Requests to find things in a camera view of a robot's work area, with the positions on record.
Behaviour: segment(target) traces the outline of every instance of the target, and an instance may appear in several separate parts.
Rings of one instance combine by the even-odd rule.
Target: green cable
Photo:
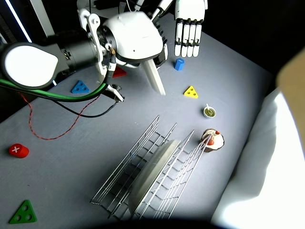
[[[101,94],[107,87],[107,84],[102,83],[95,91],[84,95],[84,96],[80,96],[80,97],[73,97],[73,96],[66,96],[66,95],[61,95],[61,94],[55,94],[55,93],[50,93],[50,92],[45,92],[42,90],[28,90],[28,89],[24,89],[22,87],[18,87],[15,84],[13,84],[10,81],[4,80],[4,79],[0,79],[0,86],[1,85],[6,85],[8,86],[7,88],[11,88],[11,89],[16,89],[17,91],[21,91],[21,92],[29,92],[30,94],[36,94],[37,96],[39,95],[44,95],[46,97],[49,97],[49,99],[60,99],[60,100],[69,100],[71,102],[78,102],[78,101],[84,101],[84,100],[88,100],[91,99],[93,97],[98,96],[99,94]]]

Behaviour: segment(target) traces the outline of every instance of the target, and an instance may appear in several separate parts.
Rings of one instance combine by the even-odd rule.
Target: white x mark
[[[17,148],[14,146],[14,149],[12,151],[14,151],[15,153],[17,153],[17,150],[19,150],[20,148]]]

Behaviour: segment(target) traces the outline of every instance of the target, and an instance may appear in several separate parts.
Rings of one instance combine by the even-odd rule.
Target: white cup
[[[213,116],[208,116],[206,113],[205,113],[205,111],[208,109],[208,107],[206,106],[205,108],[204,108],[204,110],[203,110],[203,114],[204,114],[204,116],[206,117],[206,118],[214,118],[215,116],[216,116],[216,111],[215,111],[215,109],[214,108],[212,108],[211,106],[209,106],[209,109],[211,110],[211,111],[213,111]]]

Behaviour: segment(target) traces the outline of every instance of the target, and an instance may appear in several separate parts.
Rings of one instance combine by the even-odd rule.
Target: dish rack
[[[176,148],[167,164],[146,193],[134,214],[128,210],[128,195],[137,175],[155,150],[164,145],[177,123],[163,136],[157,132],[159,116],[148,126],[122,162],[116,167],[91,203],[102,206],[109,212],[109,218],[127,219],[169,219],[187,182],[195,169],[211,136],[202,141],[191,152],[184,150],[194,131]]]

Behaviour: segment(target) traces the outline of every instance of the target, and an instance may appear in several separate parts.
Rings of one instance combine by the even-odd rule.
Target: gray tabletop
[[[157,115],[159,133],[167,133],[178,123],[171,139],[183,139],[195,130],[188,149],[198,144],[207,128],[224,135],[225,146],[201,158],[173,215],[211,218],[272,76],[204,33],[199,56],[185,58],[184,69],[178,72],[173,68],[173,16],[165,16],[161,25],[169,48],[168,61],[159,69],[166,96],[151,89],[141,68],[125,69],[126,76],[113,80],[122,86],[125,102],[105,116],[80,118],[75,128],[58,140],[40,140],[30,132],[28,107],[0,124],[0,228],[8,226],[25,199],[32,202],[38,221],[10,228],[87,228],[114,220],[107,219],[106,212],[89,201]],[[91,67],[51,91],[71,95],[78,80],[94,90],[96,79],[97,71]],[[198,92],[198,99],[183,96],[190,85]],[[67,105],[80,111],[86,103]],[[112,103],[101,96],[84,114],[96,115]],[[216,109],[216,118],[204,118],[206,103]],[[32,105],[33,127],[43,137],[60,135],[76,118],[52,101],[36,99]],[[24,159],[11,157],[8,148],[14,143],[28,147],[30,154]]]

